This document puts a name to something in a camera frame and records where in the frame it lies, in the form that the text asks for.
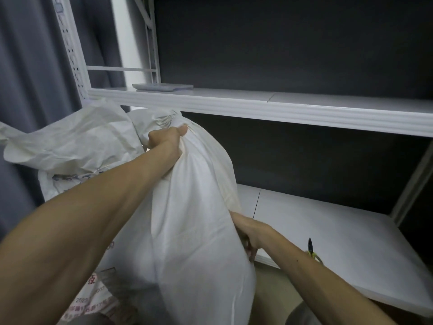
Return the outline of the flat white packet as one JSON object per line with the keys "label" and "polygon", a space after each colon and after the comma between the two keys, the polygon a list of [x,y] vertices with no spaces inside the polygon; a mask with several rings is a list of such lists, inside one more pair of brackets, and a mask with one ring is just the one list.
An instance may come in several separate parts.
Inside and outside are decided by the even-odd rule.
{"label": "flat white packet", "polygon": [[154,83],[137,83],[132,84],[132,87],[137,91],[147,92],[177,92],[177,91],[190,91],[193,89],[193,85],[183,84],[154,84]]}

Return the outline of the person's left hand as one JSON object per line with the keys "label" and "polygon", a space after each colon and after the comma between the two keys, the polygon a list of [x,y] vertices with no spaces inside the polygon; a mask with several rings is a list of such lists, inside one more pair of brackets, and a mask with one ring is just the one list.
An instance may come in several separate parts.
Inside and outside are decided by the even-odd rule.
{"label": "person's left hand", "polygon": [[159,146],[168,146],[173,153],[175,162],[180,158],[182,152],[180,149],[181,137],[174,134],[172,127],[160,130],[153,130],[149,132],[149,148]]}

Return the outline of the yellow-handled pliers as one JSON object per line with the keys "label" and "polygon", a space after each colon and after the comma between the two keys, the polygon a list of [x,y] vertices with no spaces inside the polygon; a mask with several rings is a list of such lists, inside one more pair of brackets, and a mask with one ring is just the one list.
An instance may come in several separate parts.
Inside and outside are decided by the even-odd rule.
{"label": "yellow-handled pliers", "polygon": [[319,263],[323,264],[321,258],[318,256],[317,253],[315,253],[314,249],[313,249],[313,243],[311,238],[308,239],[308,243],[307,243],[307,253],[308,255],[313,258],[314,260],[318,261]]}

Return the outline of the grey curtain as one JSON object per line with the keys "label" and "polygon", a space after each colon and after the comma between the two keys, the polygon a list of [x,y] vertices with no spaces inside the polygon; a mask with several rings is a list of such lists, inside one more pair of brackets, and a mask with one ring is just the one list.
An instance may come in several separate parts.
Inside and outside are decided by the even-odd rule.
{"label": "grey curtain", "polygon": [[[70,0],[85,61],[120,67],[111,0]],[[52,0],[0,0],[0,122],[34,132],[81,109]],[[37,171],[0,146],[0,242],[44,203]]]}

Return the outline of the person's right forearm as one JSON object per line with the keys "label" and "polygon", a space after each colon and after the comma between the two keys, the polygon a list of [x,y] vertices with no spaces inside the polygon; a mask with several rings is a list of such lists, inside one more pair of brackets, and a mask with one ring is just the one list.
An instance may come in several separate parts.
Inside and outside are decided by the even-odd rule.
{"label": "person's right forearm", "polygon": [[265,225],[259,231],[258,245],[288,276],[322,325],[397,325],[376,304],[272,227]]}

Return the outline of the person's right hand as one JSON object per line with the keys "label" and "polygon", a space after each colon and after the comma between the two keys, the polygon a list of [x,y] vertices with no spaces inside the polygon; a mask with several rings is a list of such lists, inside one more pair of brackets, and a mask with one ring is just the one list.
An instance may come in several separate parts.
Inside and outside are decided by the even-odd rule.
{"label": "person's right hand", "polygon": [[268,224],[256,221],[240,213],[230,211],[233,224],[243,241],[243,234],[259,236],[259,250],[268,251],[275,239],[275,230]]}

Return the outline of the large white woven sack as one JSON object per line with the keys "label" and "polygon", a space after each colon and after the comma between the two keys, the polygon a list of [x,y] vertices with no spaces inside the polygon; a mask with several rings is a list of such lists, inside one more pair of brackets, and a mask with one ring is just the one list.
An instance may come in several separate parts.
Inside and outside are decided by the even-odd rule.
{"label": "large white woven sack", "polygon": [[101,99],[38,131],[0,122],[3,157],[37,169],[45,201],[143,154],[154,130],[187,124],[181,157],[108,246],[56,325],[248,325],[256,273],[232,222],[233,165],[205,129],[171,109]]}

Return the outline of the person's left forearm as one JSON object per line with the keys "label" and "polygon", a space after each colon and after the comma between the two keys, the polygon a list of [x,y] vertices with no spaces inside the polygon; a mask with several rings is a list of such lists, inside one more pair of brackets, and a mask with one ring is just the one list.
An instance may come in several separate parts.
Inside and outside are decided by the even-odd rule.
{"label": "person's left forearm", "polygon": [[0,243],[0,325],[56,325],[179,156],[178,145],[165,141],[23,219]]}

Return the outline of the white metal shelving rack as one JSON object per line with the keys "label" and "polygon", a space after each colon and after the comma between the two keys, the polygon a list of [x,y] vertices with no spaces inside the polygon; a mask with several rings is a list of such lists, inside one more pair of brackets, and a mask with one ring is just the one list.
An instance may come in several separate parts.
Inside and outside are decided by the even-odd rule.
{"label": "white metal shelving rack", "polygon": [[[90,70],[146,71],[152,68],[88,66],[79,40],[70,0],[52,0],[71,69],[83,106],[101,98],[120,105],[154,111],[185,111],[197,114],[230,116],[255,120],[296,123],[340,129],[414,134],[433,138],[433,109],[427,112],[389,108],[388,100],[318,96],[299,93],[253,91],[133,92],[95,89],[90,86]],[[433,275],[398,230],[404,203],[412,203],[409,193],[419,190],[426,180],[425,171],[433,170],[430,143],[403,195],[397,212],[386,216],[353,207],[345,207],[311,198],[295,197],[275,191],[239,185],[249,197],[247,215],[269,225],[303,247],[312,238],[313,250],[325,265],[367,298],[433,318]]]}

